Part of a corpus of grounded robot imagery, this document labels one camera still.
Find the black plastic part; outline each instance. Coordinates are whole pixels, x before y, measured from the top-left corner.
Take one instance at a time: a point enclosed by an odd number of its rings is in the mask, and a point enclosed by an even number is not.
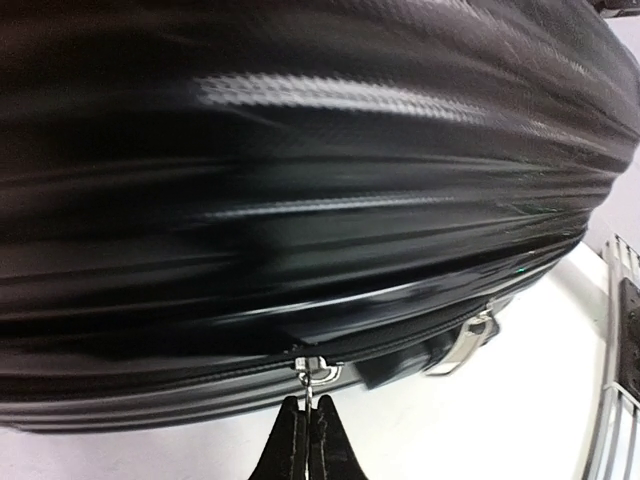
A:
[[[303,480],[306,432],[307,422],[304,413],[298,410],[298,399],[285,398],[249,480]]]
[[[307,458],[310,480],[367,480],[329,395],[320,397],[308,427],[297,399],[285,398],[249,480],[303,480]]]
[[[619,335],[618,381],[640,401],[640,289],[628,278],[620,282]]]
[[[311,412],[309,477],[312,480],[366,480],[329,395]]]
[[[637,10],[640,13],[640,0],[604,0],[604,4],[611,10]]]
[[[356,362],[355,367],[367,388],[376,388],[440,362],[456,341],[459,328],[387,355]]]

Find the metal grate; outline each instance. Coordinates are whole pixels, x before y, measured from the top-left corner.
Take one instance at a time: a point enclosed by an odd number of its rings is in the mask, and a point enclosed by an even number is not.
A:
[[[634,310],[640,308],[640,257],[617,236],[607,242],[604,256],[609,264],[607,357],[583,478],[631,480],[640,478],[640,318]]]

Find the white surface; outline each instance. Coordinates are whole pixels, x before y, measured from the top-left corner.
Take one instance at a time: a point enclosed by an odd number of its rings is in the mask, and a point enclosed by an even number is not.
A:
[[[578,479],[604,355],[600,303],[583,299],[606,289],[604,272],[581,245],[507,307],[502,333],[453,377],[335,394],[369,479]],[[275,415],[118,434],[4,430],[0,478],[246,480]]]
[[[640,17],[607,22],[620,41],[640,60]],[[613,233],[640,251],[640,150],[613,185],[609,198],[592,215],[585,242],[599,252]]]

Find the glossy black surface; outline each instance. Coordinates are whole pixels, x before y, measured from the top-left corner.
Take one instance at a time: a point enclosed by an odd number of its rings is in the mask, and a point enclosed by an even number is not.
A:
[[[586,2],[33,1],[0,28],[0,392],[499,295],[640,133]]]
[[[618,381],[634,398],[640,398],[640,288],[629,278],[624,278],[619,289]]]

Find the metal zipper pull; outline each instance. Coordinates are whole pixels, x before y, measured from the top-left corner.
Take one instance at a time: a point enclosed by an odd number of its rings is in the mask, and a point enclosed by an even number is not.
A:
[[[487,340],[497,323],[490,309],[480,312],[462,324],[456,342],[440,363],[424,371],[428,376],[451,375],[473,356]]]
[[[304,414],[307,424],[305,434],[306,478],[309,478],[309,453],[311,451],[311,410],[313,410],[313,387],[320,387],[335,382],[340,378],[342,366],[328,366],[323,357],[299,357],[295,360],[295,371],[298,380],[304,387]]]

